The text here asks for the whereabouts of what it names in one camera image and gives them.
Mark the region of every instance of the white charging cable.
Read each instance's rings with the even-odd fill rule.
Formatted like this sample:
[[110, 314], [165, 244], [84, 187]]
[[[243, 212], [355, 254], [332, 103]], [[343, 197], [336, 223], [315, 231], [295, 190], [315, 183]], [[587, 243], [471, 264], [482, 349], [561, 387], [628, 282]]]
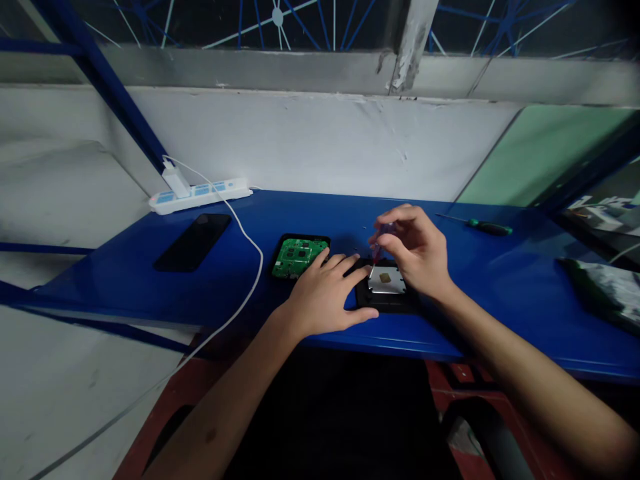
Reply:
[[198, 345], [197, 348], [194, 351], [192, 351], [187, 356], [187, 358], [185, 358], [180, 364], [178, 364], [178, 366], [172, 372], [170, 372], [166, 377], [162, 378], [162, 380], [160, 380], [158, 383], [156, 383], [150, 389], [146, 390], [146, 392], [144, 392], [136, 400], [134, 400], [134, 402], [132, 402], [132, 404], [130, 404], [127, 408], [122, 410], [122, 412], [118, 413], [114, 418], [112, 418], [111, 420], [106, 422], [102, 427], [100, 427], [98, 430], [96, 430], [96, 432], [94, 432], [88, 438], [86, 438], [85, 440], [80, 442], [80, 444], [78, 444], [78, 446], [76, 446], [76, 447], [72, 448], [71, 450], [69, 450], [68, 452], [66, 452], [66, 454], [64, 454], [62, 457], [58, 458], [58, 460], [54, 461], [52, 464], [50, 464], [46, 468], [40, 470], [40, 472], [38, 472], [36, 475], [32, 476], [29, 480], [39, 480], [41, 478], [44, 478], [44, 476], [48, 475], [50, 472], [54, 471], [56, 468], [58, 468], [60, 465], [62, 465], [64, 462], [66, 462], [72, 456], [74, 456], [76, 453], [78, 453], [80, 450], [84, 449], [92, 441], [96, 440], [96, 438], [98, 438], [100, 435], [102, 435], [104, 432], [106, 432], [109, 428], [111, 428], [112, 425], [114, 425], [116, 422], [118, 422], [118, 420], [120, 420], [122, 417], [124, 417], [126, 414], [128, 414], [131, 410], [136, 408], [140, 404], [140, 402], [142, 402], [142, 400], [144, 400], [144, 398], [148, 394], [150, 394], [150, 392], [152, 392], [153, 390], [156, 390], [156, 388], [161, 387], [164, 383], [168, 382], [169, 379], [172, 376], [174, 376], [176, 373], [178, 373], [182, 369], [182, 367], [184, 367], [186, 365], [186, 363], [193, 358], [194, 355], [196, 355], [200, 350], [202, 350], [202, 348], [206, 344], [208, 344], [211, 341], [212, 338], [214, 338], [218, 333], [222, 332], [222, 330], [224, 330], [233, 321], [233, 319], [238, 316], [238, 314], [242, 311], [242, 309], [245, 307], [245, 305], [247, 304], [247, 302], [251, 298], [251, 295], [253, 294], [253, 291], [255, 290], [256, 286], [258, 285], [258, 281], [260, 280], [260, 274], [262, 274], [262, 264], [264, 262], [264, 255], [262, 254], [262, 250], [260, 250], [260, 247], [258, 247], [255, 244], [255, 242], [250, 238], [250, 236], [247, 235], [247, 232], [245, 232], [245, 229], [242, 227], [242, 223], [240, 222], [240, 219], [238, 218], [238, 215], [236, 215], [235, 210], [232, 208], [232, 206], [230, 206], [229, 202], [227, 202], [222, 197], [222, 195], [220, 195], [220, 192], [218, 192], [218, 190], [215, 188], [215, 185], [213, 184], [213, 182], [211, 180], [209, 180], [208, 178], [206, 178], [202, 173], [192, 169], [188, 165], [185, 165], [180, 160], [176, 160], [176, 159], [171, 158], [171, 157], [169, 157], [167, 155], [163, 155], [162, 158], [164, 160], [168, 159], [168, 160], [174, 161], [176, 163], [179, 163], [184, 168], [187, 168], [188, 170], [191, 170], [192, 172], [194, 172], [194, 173], [200, 175], [202, 178], [204, 178], [204, 180], [206, 180], [207, 183], [211, 185], [211, 188], [213, 188], [217, 192], [218, 196], [220, 196], [220, 198], [225, 203], [225, 205], [228, 206], [229, 210], [231, 210], [231, 213], [235, 217], [235, 220], [238, 222], [238, 226], [240, 227], [240, 231], [245, 236], [245, 238], [247, 240], [249, 240], [249, 242], [255, 247], [255, 249], [258, 250], [258, 253], [260, 254], [260, 266], [258, 266], [258, 273], [256, 274], [255, 280], [253, 281], [253, 286], [251, 287], [251, 290], [249, 290], [249, 293], [247, 294], [247, 296], [245, 297], [243, 302], [240, 304], [240, 307], [238, 307], [238, 310], [235, 311], [235, 313], [229, 318], [229, 320], [224, 322], [216, 331], [214, 331], [212, 334], [210, 334], [210, 336], [208, 336], [206, 338], [206, 340], [204, 340], [204, 342], [202, 342], [200, 345]]

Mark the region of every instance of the black smartphone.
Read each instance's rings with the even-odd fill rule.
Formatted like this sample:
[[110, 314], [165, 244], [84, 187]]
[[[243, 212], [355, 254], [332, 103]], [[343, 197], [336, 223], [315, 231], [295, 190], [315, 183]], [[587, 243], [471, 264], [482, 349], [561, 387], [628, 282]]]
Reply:
[[203, 213], [153, 264], [158, 271], [192, 272], [231, 222], [230, 215]]

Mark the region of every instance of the power strip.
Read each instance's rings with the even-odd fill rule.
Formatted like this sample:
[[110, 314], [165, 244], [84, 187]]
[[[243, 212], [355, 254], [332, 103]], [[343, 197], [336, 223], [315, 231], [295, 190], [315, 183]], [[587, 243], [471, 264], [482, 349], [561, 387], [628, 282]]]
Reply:
[[149, 206], [158, 215], [166, 215], [178, 210], [200, 207], [224, 200], [248, 197], [253, 194], [247, 186], [246, 178], [214, 182], [215, 190], [208, 184], [191, 187], [186, 197], [178, 198], [172, 190], [160, 192], [151, 197]]

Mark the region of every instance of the hand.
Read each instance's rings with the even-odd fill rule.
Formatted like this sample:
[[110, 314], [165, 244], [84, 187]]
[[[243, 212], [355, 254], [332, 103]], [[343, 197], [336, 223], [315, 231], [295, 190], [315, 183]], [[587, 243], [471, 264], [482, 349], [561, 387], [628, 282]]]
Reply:
[[323, 265], [328, 255], [328, 248], [320, 252], [296, 282], [289, 299], [271, 314], [288, 323], [299, 340], [309, 335], [346, 330], [378, 316], [378, 310], [373, 308], [345, 310], [347, 295], [369, 275], [371, 268], [363, 267], [344, 277], [360, 255], [349, 258], [334, 255]]
[[380, 215], [376, 229], [395, 222], [396, 235], [376, 233], [369, 239], [388, 251], [402, 276], [418, 292], [441, 301], [455, 285], [447, 269], [447, 240], [420, 207], [408, 203]]

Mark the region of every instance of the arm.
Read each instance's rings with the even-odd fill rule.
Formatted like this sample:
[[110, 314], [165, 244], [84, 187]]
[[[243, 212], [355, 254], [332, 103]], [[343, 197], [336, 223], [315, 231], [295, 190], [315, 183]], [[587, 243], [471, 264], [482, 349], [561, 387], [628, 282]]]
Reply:
[[372, 237], [394, 256], [406, 281], [430, 296], [510, 398], [557, 444], [596, 475], [622, 477], [640, 452], [638, 434], [550, 358], [498, 322], [451, 280], [445, 236], [419, 207], [378, 217], [398, 236]]
[[275, 374], [293, 348], [318, 335], [378, 316], [375, 309], [345, 311], [352, 288], [368, 268], [344, 274], [359, 258], [324, 250], [296, 282], [290, 298], [265, 322], [253, 342], [216, 382], [144, 475], [149, 479], [219, 479], [233, 458]]

